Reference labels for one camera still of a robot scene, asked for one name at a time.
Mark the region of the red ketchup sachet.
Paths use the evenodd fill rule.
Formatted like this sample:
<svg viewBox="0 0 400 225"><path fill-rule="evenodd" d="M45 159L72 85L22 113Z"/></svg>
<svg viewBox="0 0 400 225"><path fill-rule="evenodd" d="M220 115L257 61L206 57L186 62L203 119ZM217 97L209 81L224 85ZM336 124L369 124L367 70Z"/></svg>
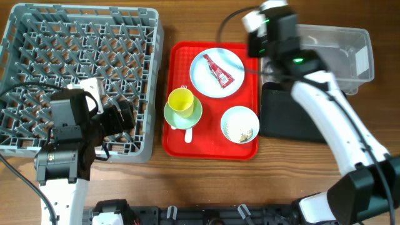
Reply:
<svg viewBox="0 0 400 225"><path fill-rule="evenodd" d="M207 61L211 74L216 78L223 89L235 81L228 72L218 66L207 54L204 54L203 58Z"/></svg>

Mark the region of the light green bowl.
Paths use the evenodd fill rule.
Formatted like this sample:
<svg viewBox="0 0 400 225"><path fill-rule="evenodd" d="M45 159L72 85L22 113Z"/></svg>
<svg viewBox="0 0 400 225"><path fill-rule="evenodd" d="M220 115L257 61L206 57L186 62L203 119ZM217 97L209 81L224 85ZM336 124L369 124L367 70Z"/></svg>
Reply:
<svg viewBox="0 0 400 225"><path fill-rule="evenodd" d="M166 122L176 129L193 128L203 115L203 106L197 97L194 97L194 110L189 117L181 117L172 110L168 103L164 107L164 118Z"/></svg>

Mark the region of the large light blue plate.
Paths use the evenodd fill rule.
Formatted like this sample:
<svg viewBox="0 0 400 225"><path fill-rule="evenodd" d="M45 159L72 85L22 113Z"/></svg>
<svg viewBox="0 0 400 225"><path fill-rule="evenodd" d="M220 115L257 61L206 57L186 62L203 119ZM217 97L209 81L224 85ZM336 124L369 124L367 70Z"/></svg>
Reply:
<svg viewBox="0 0 400 225"><path fill-rule="evenodd" d="M233 83L228 87L221 87L211 74L208 63L203 57L205 54L234 78ZM243 84L244 75L244 64L240 58L230 50L217 47L200 52L193 59L189 70L192 85L201 94L210 98L225 98L234 94Z"/></svg>

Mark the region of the yellow plastic cup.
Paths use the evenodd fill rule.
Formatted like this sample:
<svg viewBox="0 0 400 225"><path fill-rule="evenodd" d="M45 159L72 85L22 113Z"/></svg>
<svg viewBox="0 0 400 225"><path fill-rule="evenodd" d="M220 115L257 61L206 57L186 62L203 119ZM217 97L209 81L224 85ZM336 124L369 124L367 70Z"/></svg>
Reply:
<svg viewBox="0 0 400 225"><path fill-rule="evenodd" d="M186 87L173 90L167 101L169 107L182 118L188 118L194 111L194 94Z"/></svg>

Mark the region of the small light blue bowl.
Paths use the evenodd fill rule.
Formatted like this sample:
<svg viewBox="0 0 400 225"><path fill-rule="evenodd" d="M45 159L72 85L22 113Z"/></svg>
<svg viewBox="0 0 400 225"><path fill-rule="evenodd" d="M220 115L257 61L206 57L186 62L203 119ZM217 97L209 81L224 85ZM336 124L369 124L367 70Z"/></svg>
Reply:
<svg viewBox="0 0 400 225"><path fill-rule="evenodd" d="M256 113L244 106L229 108L221 118L223 135L236 144L247 144L255 140L259 133L259 118Z"/></svg>

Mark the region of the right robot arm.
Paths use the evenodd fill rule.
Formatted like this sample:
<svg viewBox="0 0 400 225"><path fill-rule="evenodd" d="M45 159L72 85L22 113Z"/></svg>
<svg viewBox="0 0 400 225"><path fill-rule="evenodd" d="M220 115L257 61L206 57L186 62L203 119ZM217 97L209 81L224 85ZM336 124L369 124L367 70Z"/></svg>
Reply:
<svg viewBox="0 0 400 225"><path fill-rule="evenodd" d="M399 206L399 158L368 131L322 57L301 46L296 13L284 1L266 1L243 18L248 54L268 58L272 75L287 85L331 148L341 173L327 191L302 198L307 224L361 223Z"/></svg>

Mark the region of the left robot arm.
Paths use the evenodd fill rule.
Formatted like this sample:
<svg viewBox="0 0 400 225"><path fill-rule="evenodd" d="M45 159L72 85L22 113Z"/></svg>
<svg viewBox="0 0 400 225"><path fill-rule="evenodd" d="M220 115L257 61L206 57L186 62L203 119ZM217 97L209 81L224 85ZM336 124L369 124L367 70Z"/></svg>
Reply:
<svg viewBox="0 0 400 225"><path fill-rule="evenodd" d="M81 224L95 148L104 138L135 126L132 102L119 101L103 113L89 109L83 89L65 89L51 96L53 141L34 158L36 180L44 195L42 224Z"/></svg>

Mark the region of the black waste tray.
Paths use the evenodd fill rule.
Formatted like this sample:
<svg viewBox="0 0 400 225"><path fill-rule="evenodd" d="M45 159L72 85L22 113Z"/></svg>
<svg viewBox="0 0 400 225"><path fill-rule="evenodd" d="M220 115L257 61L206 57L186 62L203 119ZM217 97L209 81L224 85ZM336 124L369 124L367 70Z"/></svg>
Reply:
<svg viewBox="0 0 400 225"><path fill-rule="evenodd" d="M326 142L309 114L277 82L262 85L259 122L260 136Z"/></svg>

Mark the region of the grey dishwasher rack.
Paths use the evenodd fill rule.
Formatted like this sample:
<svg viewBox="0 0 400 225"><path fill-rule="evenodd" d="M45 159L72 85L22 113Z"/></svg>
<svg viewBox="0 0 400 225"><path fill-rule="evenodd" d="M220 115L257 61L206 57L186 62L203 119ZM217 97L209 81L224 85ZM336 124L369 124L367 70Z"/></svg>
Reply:
<svg viewBox="0 0 400 225"><path fill-rule="evenodd" d="M136 125L105 139L111 162L148 161L163 37L153 8L15 5L1 39L1 154L35 156L53 124L51 94L97 78L101 107L133 105Z"/></svg>

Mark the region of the red plastic tray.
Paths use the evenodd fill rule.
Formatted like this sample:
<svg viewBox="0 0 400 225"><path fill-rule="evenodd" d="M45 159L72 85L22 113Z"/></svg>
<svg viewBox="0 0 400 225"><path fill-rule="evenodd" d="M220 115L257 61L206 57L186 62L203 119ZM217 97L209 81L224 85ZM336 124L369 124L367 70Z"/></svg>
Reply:
<svg viewBox="0 0 400 225"><path fill-rule="evenodd" d="M197 97L203 108L200 121L193 129L190 143L184 141L184 131L172 130L165 124L162 134L162 146L171 156L182 158L248 160L258 151L258 140L247 144L235 144L224 137L220 122L223 114L231 107L244 106L258 112L259 78L256 74L245 72L244 82L232 95L212 98L201 94L193 86L189 70L193 59L202 51L216 48L214 42L181 41L171 49L169 75L166 92L187 85Z"/></svg>

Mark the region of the white plastic spoon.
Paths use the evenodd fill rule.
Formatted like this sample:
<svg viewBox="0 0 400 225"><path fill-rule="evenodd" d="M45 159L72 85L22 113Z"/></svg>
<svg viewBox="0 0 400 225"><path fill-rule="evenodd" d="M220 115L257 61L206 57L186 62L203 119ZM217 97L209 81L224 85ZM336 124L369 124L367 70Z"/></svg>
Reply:
<svg viewBox="0 0 400 225"><path fill-rule="evenodd" d="M170 126L170 128L172 130L184 130L185 134L184 134L184 141L185 143L191 143L191 141L193 140L193 126L186 128L186 129L181 129L181 128L176 128L174 126Z"/></svg>

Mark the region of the clear plastic bin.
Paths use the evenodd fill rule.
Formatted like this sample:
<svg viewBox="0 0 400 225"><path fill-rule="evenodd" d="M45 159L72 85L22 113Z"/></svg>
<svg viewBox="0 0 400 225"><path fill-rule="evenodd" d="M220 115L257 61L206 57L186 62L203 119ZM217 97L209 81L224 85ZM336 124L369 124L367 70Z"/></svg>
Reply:
<svg viewBox="0 0 400 225"><path fill-rule="evenodd" d="M374 79L371 38L365 29L299 24L303 49L315 50L336 76L346 95L357 94L359 87Z"/></svg>

